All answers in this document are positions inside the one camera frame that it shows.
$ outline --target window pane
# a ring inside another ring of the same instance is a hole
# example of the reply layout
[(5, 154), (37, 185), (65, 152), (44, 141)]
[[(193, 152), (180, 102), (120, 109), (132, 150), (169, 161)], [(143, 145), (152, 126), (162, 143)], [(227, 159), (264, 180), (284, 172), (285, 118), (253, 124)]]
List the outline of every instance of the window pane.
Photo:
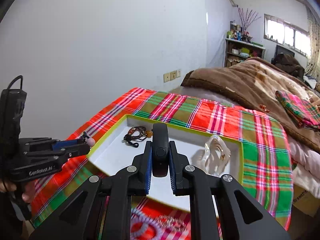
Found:
[(296, 38), (295, 38), (295, 47), (296, 49), (301, 50), (302, 52), (310, 55), (311, 48), (310, 48), (310, 38), (306, 35), (302, 34), (301, 32), (296, 31)]
[(284, 40), (284, 25), (275, 21), (268, 20), (268, 37), (274, 40), (278, 40), (279, 43), (283, 43)]
[(284, 27), (284, 43), (293, 46), (293, 29), (288, 26)]

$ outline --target black button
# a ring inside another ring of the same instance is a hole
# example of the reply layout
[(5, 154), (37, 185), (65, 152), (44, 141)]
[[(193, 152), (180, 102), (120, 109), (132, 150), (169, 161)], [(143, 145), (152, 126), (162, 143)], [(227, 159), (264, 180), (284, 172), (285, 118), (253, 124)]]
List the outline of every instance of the black button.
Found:
[(163, 148), (158, 148), (158, 149), (156, 150), (156, 155), (157, 155), (158, 157), (163, 157), (163, 156), (165, 156), (165, 150), (164, 150)]

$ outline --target pink bead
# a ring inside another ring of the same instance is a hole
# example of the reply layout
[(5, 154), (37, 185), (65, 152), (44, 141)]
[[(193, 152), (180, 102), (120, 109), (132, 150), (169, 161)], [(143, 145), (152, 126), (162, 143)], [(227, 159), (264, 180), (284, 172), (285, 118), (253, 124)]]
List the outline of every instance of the pink bead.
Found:
[(89, 138), (87, 140), (87, 145), (89, 145), (90, 147), (93, 147), (96, 144), (96, 141), (93, 138)]

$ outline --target electrical outlet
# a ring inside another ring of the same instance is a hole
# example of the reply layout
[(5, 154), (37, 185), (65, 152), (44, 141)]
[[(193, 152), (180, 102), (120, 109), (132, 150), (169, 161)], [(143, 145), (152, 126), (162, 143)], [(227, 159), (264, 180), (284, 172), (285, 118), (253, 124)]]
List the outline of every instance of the electrical outlet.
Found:
[(170, 80), (174, 80), (177, 78), (177, 71), (172, 71), (170, 72)]
[(178, 69), (178, 70), (177, 70), (177, 78), (178, 78), (178, 77), (181, 77), (181, 69)]
[(163, 82), (166, 83), (170, 81), (170, 73), (163, 74)]

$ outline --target shallow tray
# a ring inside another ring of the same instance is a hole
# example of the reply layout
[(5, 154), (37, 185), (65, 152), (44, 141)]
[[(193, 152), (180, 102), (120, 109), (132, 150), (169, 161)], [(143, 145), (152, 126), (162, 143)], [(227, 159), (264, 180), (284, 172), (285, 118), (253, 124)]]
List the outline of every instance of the shallow tray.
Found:
[[(124, 115), (101, 137), (87, 157), (90, 162), (107, 175), (115, 175), (119, 170), (130, 166), (134, 156), (143, 153), (146, 141), (152, 140), (150, 138), (139, 142), (139, 147), (134, 148), (124, 142), (124, 135), (127, 134), (131, 127), (139, 125), (151, 130), (154, 123), (159, 122), (129, 114)], [(178, 153), (187, 156), (190, 164), (195, 165), (195, 161), (203, 155), (204, 144), (212, 134), (173, 124), (167, 124), (167, 126), (169, 140), (175, 141)], [(243, 145), (236, 140), (222, 136), (221, 138), (231, 151), (230, 161), (222, 174), (228, 173), (242, 184)], [(165, 178), (152, 176), (148, 197), (174, 208), (190, 211), (189, 196), (176, 197), (172, 194), (169, 172)]]

